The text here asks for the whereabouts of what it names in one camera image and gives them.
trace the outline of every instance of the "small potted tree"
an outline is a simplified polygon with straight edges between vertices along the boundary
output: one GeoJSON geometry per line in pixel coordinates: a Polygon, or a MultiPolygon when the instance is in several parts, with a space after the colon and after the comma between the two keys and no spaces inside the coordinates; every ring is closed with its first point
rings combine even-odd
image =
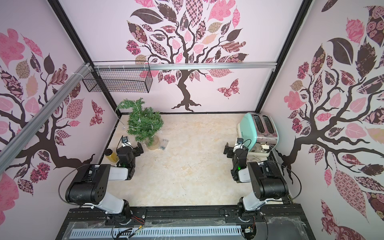
{"type": "Polygon", "coordinates": [[[153,112],[152,108],[142,108],[145,102],[142,98],[133,101],[124,99],[117,109],[130,109],[127,133],[135,136],[136,142],[145,142],[148,149],[155,150],[159,145],[159,138],[156,133],[163,126],[159,112],[153,112]]]}

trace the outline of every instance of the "tree trunk decal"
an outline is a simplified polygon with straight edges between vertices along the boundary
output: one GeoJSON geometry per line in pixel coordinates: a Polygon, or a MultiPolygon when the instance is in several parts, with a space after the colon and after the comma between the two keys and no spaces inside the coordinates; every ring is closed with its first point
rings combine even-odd
{"type": "MultiPolygon", "coordinates": [[[[366,8],[369,19],[375,14],[375,19],[378,16],[383,18],[383,7],[366,8]]],[[[351,42],[344,38],[330,39],[333,54],[326,53],[321,45],[311,64],[304,62],[299,66],[299,80],[291,85],[292,91],[284,97],[284,102],[292,110],[287,118],[293,121],[295,140],[289,154],[284,155],[279,150],[277,153],[283,165],[291,169],[298,152],[309,149],[308,154],[314,157],[314,163],[324,166],[324,180],[328,186],[334,184],[340,196],[364,218],[367,218],[367,198],[373,210],[384,220],[384,190],[382,183],[374,179],[383,173],[384,166],[371,164],[369,158],[354,156],[366,152],[370,157],[384,157],[382,150],[368,145],[373,142],[384,144],[384,129],[380,126],[384,123],[384,109],[371,109],[371,104],[383,101],[384,74],[379,65],[381,54],[376,54],[381,53],[383,47],[381,40],[370,39],[370,28],[364,29],[360,20],[348,20],[346,31],[351,42]]],[[[287,173],[293,184],[291,172],[287,170],[287,173]]],[[[329,223],[323,221],[323,224],[331,234],[333,229],[329,228],[329,223]]]]}
{"type": "MultiPolygon", "coordinates": [[[[142,8],[134,11],[131,15],[133,18],[139,17],[146,24],[135,24],[128,21],[128,28],[134,40],[127,41],[126,49],[136,56],[136,61],[147,60],[150,63],[179,63],[184,59],[184,63],[212,63],[215,62],[242,62],[247,54],[237,53],[246,42],[234,42],[240,34],[241,29],[229,31],[230,27],[237,27],[240,21],[240,12],[233,9],[235,1],[230,0],[186,0],[185,6],[187,11],[180,11],[183,1],[173,1],[171,3],[156,3],[159,13],[148,9],[146,2],[136,1],[141,4],[142,8]],[[202,18],[203,12],[210,9],[209,19],[214,18],[219,22],[211,23],[207,28],[209,35],[206,34],[206,21],[202,18]],[[224,21],[225,17],[232,16],[232,20],[224,21]],[[224,24],[224,30],[219,33],[220,26],[224,24]],[[232,55],[221,55],[221,49],[228,53],[235,52],[232,55]]],[[[231,73],[229,69],[221,69],[218,71],[210,70],[203,73],[200,70],[172,70],[172,71],[152,71],[152,76],[157,78],[159,82],[162,80],[168,84],[176,83],[177,87],[183,94],[183,100],[172,109],[184,106],[187,111],[193,112],[191,106],[201,106],[191,99],[191,95],[185,84],[186,80],[201,81],[205,78],[213,81],[213,77],[220,78],[231,73]]],[[[225,97],[238,93],[237,85],[235,88],[219,88],[225,97]]]]}

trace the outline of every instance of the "black cable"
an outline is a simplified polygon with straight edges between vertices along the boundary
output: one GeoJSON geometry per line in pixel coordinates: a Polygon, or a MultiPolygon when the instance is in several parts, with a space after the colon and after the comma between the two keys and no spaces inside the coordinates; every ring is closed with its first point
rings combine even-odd
{"type": "Polygon", "coordinates": [[[65,176],[65,177],[61,180],[61,182],[60,182],[60,184],[59,184],[59,188],[58,188],[59,198],[60,198],[63,202],[65,202],[65,203],[68,203],[68,204],[71,204],[71,205],[75,205],[75,206],[82,206],[81,204],[73,204],[73,203],[67,202],[67,201],[64,200],[64,199],[61,197],[61,195],[60,195],[60,187],[61,187],[61,184],[63,183],[64,179],[66,179],[72,172],[76,171],[77,169],[81,168],[82,166],[88,166],[88,164],[84,164],[84,165],[81,165],[80,167],[78,167],[78,168],[76,168],[76,169],[73,169],[70,173],[67,174],[67,176],[65,176]]]}
{"type": "Polygon", "coordinates": [[[277,163],[277,164],[279,164],[280,166],[285,167],[287,170],[291,171],[291,173],[293,173],[293,175],[295,175],[295,177],[297,178],[297,180],[299,180],[300,191],[299,191],[299,193],[297,194],[297,196],[295,196],[294,198],[292,198],[292,199],[290,199],[290,200],[287,200],[287,201],[283,201],[283,200],[282,200],[282,201],[279,201],[279,200],[272,200],[272,201],[274,201],[274,202],[288,202],[288,201],[292,201],[293,199],[296,199],[296,198],[300,195],[300,193],[301,193],[301,189],[302,189],[301,181],[300,181],[299,177],[298,177],[298,176],[297,176],[291,169],[289,169],[289,168],[287,168],[286,166],[284,166],[283,164],[278,163],[278,162],[275,162],[275,161],[273,161],[273,160],[265,160],[265,161],[262,161],[262,162],[273,162],[273,163],[277,163]]]}

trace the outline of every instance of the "wire basket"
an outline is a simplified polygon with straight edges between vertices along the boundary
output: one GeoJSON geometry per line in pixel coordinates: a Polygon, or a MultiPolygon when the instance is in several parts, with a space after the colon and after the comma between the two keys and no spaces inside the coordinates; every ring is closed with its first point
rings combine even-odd
{"type": "Polygon", "coordinates": [[[84,77],[83,83],[89,92],[102,92],[102,88],[106,87],[109,92],[149,93],[153,79],[148,61],[132,62],[140,64],[140,67],[96,66],[94,72],[84,77]]]}

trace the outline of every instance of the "pink wall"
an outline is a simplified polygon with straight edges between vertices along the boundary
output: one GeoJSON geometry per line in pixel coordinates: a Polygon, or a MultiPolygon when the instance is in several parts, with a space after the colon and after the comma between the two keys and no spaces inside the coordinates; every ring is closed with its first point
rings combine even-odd
{"type": "MultiPolygon", "coordinates": [[[[2,3],[0,20],[2,149],[83,61],[46,1],[2,3]]],[[[80,83],[0,176],[2,238],[56,237],[70,208],[59,182],[100,158],[115,123],[104,96],[80,83]]]]}
{"type": "Polygon", "coordinates": [[[316,1],[263,108],[316,239],[383,239],[383,18],[382,1],[316,1]]]}

